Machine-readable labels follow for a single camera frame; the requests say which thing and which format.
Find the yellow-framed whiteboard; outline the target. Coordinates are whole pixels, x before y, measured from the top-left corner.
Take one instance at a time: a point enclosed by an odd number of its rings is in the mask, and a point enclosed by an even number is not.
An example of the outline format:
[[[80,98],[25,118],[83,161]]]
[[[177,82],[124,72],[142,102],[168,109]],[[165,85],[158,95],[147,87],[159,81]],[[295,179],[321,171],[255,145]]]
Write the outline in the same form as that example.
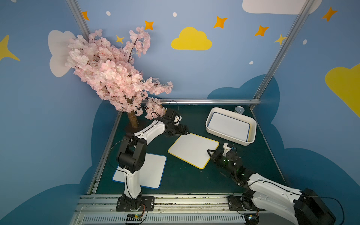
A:
[[[210,161],[207,151],[216,150],[218,147],[218,141],[190,133],[180,136],[168,153],[203,170]]]

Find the blue-framed whiteboard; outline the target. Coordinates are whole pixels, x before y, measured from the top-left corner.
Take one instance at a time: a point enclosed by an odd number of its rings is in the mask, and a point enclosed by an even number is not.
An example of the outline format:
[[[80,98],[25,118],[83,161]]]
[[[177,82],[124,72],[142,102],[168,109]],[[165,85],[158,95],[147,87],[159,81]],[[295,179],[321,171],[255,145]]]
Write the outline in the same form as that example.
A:
[[[211,117],[208,128],[223,135],[247,142],[250,124],[215,112]]]
[[[142,188],[160,188],[166,161],[166,156],[146,154],[145,162],[139,170],[140,186]]]

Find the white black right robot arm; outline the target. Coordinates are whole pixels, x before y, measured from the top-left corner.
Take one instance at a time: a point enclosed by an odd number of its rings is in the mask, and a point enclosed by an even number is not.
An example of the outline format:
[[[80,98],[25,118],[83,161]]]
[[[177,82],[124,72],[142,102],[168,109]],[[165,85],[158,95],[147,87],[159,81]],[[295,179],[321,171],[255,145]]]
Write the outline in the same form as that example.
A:
[[[207,153],[216,166],[229,173],[236,185],[247,190],[238,199],[241,208],[266,210],[295,225],[335,224],[335,215],[313,190],[287,187],[246,169],[233,146],[207,150]]]

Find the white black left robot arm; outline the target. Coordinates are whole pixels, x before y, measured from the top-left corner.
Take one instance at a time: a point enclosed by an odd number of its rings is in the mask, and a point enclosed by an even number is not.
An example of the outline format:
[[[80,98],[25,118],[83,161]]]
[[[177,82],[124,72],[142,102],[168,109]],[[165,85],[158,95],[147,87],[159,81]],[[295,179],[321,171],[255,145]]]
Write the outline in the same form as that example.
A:
[[[134,134],[127,133],[123,137],[116,155],[125,178],[123,199],[141,201],[142,190],[138,172],[145,162],[147,145],[162,134],[169,137],[189,134],[188,127],[182,125],[181,120],[178,112],[168,108],[163,116],[155,118],[149,126]]]

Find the white plastic storage box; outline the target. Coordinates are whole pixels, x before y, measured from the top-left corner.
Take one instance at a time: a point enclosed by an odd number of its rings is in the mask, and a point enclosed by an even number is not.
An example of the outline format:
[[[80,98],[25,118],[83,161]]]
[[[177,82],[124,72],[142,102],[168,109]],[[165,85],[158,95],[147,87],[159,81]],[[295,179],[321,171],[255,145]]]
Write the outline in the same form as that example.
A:
[[[232,118],[238,119],[240,121],[249,123],[250,124],[250,131],[249,131],[248,141],[247,142],[241,141],[241,140],[229,137],[227,135],[223,135],[221,133],[218,133],[218,132],[208,128],[209,122],[210,122],[211,117],[212,117],[212,115],[214,113],[220,113],[220,114],[223,114],[223,115],[230,116]],[[219,107],[214,107],[214,108],[211,109],[211,111],[210,111],[210,113],[208,115],[208,118],[207,118],[207,120],[205,122],[205,126],[206,126],[206,130],[207,130],[208,133],[213,134],[213,135],[218,136],[218,137],[221,137],[223,139],[229,140],[231,142],[243,145],[243,146],[248,146],[248,145],[252,144],[255,141],[256,132],[257,132],[257,122],[256,122],[255,119],[253,119],[251,117],[248,117],[248,116],[245,116],[245,115],[242,115],[242,114],[239,114],[239,113],[236,113],[236,112],[232,112],[232,111],[223,109],[223,108],[219,108]]]

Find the right round circuit board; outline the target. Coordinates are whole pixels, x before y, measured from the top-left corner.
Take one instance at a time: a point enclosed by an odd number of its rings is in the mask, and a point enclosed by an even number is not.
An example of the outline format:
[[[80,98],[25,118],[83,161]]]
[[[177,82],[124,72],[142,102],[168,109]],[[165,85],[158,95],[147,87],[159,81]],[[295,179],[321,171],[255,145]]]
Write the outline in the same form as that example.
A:
[[[259,217],[256,214],[245,214],[245,225],[258,225],[259,224]]]

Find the pink artificial blossom tree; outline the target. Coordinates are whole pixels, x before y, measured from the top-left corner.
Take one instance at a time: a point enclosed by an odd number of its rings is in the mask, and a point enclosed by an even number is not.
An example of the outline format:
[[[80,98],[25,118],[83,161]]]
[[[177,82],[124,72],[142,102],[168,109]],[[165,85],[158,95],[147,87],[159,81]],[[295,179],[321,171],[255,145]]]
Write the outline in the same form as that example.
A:
[[[156,96],[171,93],[173,84],[162,84],[152,77],[145,79],[134,67],[134,57],[147,53],[151,37],[144,27],[129,34],[130,41],[122,48],[102,37],[101,29],[89,34],[88,39],[78,35],[69,41],[66,66],[73,68],[82,82],[117,111],[126,112],[133,119],[143,113],[148,120],[157,119],[166,109]]]

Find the left green circuit board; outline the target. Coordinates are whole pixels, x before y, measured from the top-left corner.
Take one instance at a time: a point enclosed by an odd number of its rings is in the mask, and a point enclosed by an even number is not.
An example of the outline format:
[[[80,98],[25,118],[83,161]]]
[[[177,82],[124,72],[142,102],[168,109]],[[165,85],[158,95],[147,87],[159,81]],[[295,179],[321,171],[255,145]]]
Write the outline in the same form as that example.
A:
[[[126,225],[139,225],[144,221],[144,215],[140,214],[127,214],[125,219]]]

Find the horizontal aluminium back rail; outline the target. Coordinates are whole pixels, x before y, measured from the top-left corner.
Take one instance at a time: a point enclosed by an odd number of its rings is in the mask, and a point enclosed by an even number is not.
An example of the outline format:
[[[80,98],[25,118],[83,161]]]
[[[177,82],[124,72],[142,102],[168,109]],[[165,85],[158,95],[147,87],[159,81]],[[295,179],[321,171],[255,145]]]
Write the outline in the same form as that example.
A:
[[[160,99],[166,105],[258,105],[259,99]]]

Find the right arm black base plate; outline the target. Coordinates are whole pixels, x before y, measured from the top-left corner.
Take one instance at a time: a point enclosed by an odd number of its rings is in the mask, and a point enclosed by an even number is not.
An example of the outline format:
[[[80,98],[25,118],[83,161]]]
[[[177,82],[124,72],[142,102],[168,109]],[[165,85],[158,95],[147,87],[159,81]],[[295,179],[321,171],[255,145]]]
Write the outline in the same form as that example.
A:
[[[246,194],[241,196],[229,195],[227,200],[230,211],[257,211],[259,209],[254,205],[252,196]]]

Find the dark tree base plate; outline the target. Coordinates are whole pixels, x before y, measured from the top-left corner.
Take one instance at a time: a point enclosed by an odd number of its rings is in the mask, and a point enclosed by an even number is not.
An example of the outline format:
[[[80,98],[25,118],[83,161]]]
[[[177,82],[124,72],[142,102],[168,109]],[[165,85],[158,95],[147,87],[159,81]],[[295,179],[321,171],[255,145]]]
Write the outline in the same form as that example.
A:
[[[137,120],[137,127],[133,127],[132,126],[132,123],[129,122],[126,127],[124,128],[124,130],[127,132],[127,133],[136,133],[136,132],[139,132],[141,131],[142,129],[144,129],[146,127],[146,122],[144,120]]]

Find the aluminium front rail frame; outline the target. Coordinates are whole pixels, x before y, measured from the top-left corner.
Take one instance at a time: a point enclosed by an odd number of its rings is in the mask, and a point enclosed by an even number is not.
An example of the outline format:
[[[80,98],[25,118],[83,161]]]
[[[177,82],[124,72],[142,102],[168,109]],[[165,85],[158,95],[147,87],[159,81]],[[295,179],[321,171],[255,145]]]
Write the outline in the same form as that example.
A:
[[[119,195],[81,196],[72,225],[125,225],[127,214],[144,215],[140,225],[244,225],[245,214],[256,214],[259,225],[289,225],[290,221],[265,210],[230,211],[228,194],[150,194],[153,211],[116,211]]]

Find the left aluminium corner post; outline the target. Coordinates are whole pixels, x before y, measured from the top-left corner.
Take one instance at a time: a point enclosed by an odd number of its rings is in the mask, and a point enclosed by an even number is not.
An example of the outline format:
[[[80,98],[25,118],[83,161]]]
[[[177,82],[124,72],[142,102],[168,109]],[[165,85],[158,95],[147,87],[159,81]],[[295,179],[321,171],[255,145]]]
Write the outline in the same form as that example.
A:
[[[86,20],[83,16],[83,13],[80,9],[78,1],[77,0],[66,0],[66,2],[76,20],[76,23],[81,31],[82,36],[88,40],[88,35],[90,34],[90,30],[89,30]]]

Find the aluminium corner post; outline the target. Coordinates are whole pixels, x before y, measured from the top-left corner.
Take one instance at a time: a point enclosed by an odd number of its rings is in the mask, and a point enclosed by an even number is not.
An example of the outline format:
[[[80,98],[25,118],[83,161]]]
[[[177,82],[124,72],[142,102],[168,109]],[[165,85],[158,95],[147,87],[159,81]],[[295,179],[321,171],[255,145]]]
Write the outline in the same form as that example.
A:
[[[270,69],[266,73],[264,79],[262,80],[260,86],[258,87],[258,89],[257,89],[257,91],[256,91],[256,93],[255,93],[255,95],[253,97],[254,103],[252,103],[249,106],[251,111],[254,110],[256,105],[260,104],[261,96],[263,95],[264,91],[268,87],[271,79],[275,75],[275,72],[279,68],[281,62],[283,61],[285,55],[287,54],[288,50],[290,49],[292,43],[296,39],[297,34],[299,33],[302,26],[304,25],[307,17],[310,14],[310,10],[311,10],[312,6],[314,5],[314,3],[315,3],[315,0],[307,0],[307,1],[305,1],[302,9],[300,10],[298,16],[296,17],[296,19],[295,19],[295,21],[294,21],[288,35],[287,35],[287,38],[286,38],[285,42],[281,45],[281,48],[280,48],[279,52],[277,53],[277,55],[276,55],[272,65],[271,65]]]
[[[88,35],[90,34],[90,30],[89,30],[86,20],[83,16],[83,13],[80,9],[78,1],[77,0],[66,0],[66,2],[76,20],[76,23],[81,31],[82,36],[88,40]]]

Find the right aluminium corner post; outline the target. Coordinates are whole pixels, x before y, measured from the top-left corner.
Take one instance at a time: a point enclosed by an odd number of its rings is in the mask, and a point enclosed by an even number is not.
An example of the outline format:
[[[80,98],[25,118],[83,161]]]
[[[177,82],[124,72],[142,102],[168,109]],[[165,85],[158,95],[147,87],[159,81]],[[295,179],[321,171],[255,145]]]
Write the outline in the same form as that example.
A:
[[[299,33],[302,26],[304,25],[307,17],[310,14],[310,10],[311,10],[312,6],[314,5],[314,3],[315,3],[315,0],[307,0],[307,1],[305,1],[302,9],[300,10],[298,16],[296,17],[296,19],[295,19],[295,21],[294,21],[288,35],[287,35],[287,38],[286,38],[285,42],[281,45],[281,48],[280,48],[279,52],[277,53],[277,55],[276,55],[272,65],[271,65],[270,69],[266,73],[264,79],[262,80],[260,86],[258,87],[258,89],[257,89],[257,91],[256,91],[256,93],[255,93],[255,95],[253,97],[254,103],[252,103],[249,106],[251,111],[254,110],[256,105],[260,104],[261,96],[263,95],[264,91],[268,87],[271,79],[275,75],[275,72],[279,68],[281,62],[283,61],[285,55],[287,54],[288,50],[290,49],[292,43],[296,39],[297,34]]]

